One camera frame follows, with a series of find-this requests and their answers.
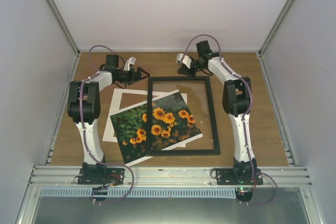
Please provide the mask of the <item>clear acrylic sheet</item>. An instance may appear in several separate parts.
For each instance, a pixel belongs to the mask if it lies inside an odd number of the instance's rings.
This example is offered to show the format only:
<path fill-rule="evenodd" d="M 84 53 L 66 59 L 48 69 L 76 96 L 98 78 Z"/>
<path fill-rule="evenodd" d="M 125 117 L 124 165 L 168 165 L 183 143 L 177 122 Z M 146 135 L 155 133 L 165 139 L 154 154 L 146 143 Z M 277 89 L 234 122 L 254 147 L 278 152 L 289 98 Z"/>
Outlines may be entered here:
<path fill-rule="evenodd" d="M 204 81 L 154 82 L 153 91 L 176 93 L 153 100 L 150 116 L 151 150 L 213 149 L 213 137 Z M 182 98 L 187 94 L 187 103 Z M 175 147 L 193 140 L 186 147 Z"/>

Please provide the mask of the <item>sunflower photo print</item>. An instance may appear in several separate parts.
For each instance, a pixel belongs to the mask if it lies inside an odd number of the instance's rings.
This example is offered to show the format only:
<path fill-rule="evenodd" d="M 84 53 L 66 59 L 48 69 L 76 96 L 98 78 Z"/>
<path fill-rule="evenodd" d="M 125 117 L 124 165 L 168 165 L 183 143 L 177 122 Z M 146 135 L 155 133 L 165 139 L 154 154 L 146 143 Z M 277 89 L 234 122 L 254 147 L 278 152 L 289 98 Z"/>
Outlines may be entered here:
<path fill-rule="evenodd" d="M 110 115 L 113 136 L 127 166 L 151 158 L 149 151 L 170 151 L 203 137 L 179 90 L 154 97 L 151 108 L 148 111 L 144 101 Z"/>

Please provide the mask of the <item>black picture frame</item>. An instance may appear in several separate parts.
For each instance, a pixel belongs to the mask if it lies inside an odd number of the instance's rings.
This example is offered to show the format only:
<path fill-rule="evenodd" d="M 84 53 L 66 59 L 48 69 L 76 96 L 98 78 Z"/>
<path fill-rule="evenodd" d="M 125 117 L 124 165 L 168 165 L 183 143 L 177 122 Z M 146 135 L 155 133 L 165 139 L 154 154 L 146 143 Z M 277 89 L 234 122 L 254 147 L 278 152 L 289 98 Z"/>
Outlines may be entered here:
<path fill-rule="evenodd" d="M 186 77 L 186 76 L 175 76 L 175 77 L 149 77 L 148 78 L 148 94 L 147 94 L 147 115 L 148 115 L 148 129 L 151 129 L 152 126 L 152 117 L 149 116 L 149 113 L 152 109 L 151 102 L 153 94 L 153 83 L 154 82 L 166 82 L 166 81 L 204 81 L 205 90 L 207 97 L 207 105 L 209 108 L 209 118 L 211 123 L 212 137 L 213 137 L 213 149 L 208 150 L 151 150 L 152 139 L 150 136 L 147 137 L 147 148 L 148 151 L 146 156 L 211 156 L 211 155 L 220 155 L 221 149 L 218 138 L 217 123 L 215 110 L 213 105 L 213 96 L 211 89 L 211 82 L 209 76 L 198 76 L 198 77 Z"/>

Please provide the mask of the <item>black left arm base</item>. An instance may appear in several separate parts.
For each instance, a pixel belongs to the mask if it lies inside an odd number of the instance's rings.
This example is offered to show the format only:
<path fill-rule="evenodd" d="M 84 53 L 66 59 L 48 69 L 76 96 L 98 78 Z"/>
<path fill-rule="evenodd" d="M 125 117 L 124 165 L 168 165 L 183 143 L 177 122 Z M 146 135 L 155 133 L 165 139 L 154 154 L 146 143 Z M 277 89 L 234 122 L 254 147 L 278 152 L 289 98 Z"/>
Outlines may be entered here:
<path fill-rule="evenodd" d="M 116 186 L 123 184 L 124 168 L 107 168 L 101 165 L 88 165 L 80 169 L 74 177 L 77 185 Z"/>

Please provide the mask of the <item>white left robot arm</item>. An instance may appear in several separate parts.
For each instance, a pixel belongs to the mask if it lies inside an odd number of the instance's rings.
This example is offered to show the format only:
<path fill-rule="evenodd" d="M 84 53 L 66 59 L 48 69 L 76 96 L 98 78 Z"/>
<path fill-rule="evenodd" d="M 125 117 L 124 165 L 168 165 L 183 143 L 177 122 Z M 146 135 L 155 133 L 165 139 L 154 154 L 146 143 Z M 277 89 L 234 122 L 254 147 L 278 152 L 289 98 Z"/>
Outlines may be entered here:
<path fill-rule="evenodd" d="M 81 81 L 72 81 L 69 85 L 67 113 L 75 123 L 83 145 L 83 166 L 93 166 L 90 178 L 96 184 L 108 179 L 108 171 L 101 167 L 105 164 L 98 135 L 98 118 L 101 112 L 100 92 L 113 84 L 132 85 L 144 80 L 150 74 L 141 67 L 134 68 L 136 59 L 130 57 L 119 68 L 120 56 L 107 55 L 106 62 L 97 72 Z"/>

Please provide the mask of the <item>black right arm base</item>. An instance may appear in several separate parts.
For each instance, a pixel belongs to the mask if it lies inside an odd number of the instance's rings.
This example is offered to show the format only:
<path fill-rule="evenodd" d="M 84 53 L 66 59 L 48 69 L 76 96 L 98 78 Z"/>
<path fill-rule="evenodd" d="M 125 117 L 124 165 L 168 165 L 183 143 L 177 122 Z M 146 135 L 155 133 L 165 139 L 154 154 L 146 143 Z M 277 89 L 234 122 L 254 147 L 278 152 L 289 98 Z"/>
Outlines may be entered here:
<path fill-rule="evenodd" d="M 210 177 L 215 179 L 217 185 L 233 185 L 233 186 L 254 186 L 263 185 L 263 178 L 254 173 L 252 179 L 251 170 L 239 170 L 238 168 L 212 168 Z"/>

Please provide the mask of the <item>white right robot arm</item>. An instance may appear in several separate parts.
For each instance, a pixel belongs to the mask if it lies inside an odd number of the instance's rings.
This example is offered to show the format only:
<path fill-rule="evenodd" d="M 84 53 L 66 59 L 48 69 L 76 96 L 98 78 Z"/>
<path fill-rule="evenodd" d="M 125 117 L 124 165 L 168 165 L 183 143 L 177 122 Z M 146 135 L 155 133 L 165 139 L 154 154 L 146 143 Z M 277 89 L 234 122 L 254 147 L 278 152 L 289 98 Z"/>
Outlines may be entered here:
<path fill-rule="evenodd" d="M 195 77 L 202 70 L 209 70 L 224 85 L 223 109 L 228 114 L 234 136 L 233 180 L 240 185 L 256 175 L 257 164 L 251 147 L 249 118 L 253 103 L 251 81 L 237 74 L 224 60 L 220 52 L 213 52 L 208 41 L 196 44 L 199 58 L 193 59 L 186 53 L 176 56 L 180 65 L 179 74 Z"/>

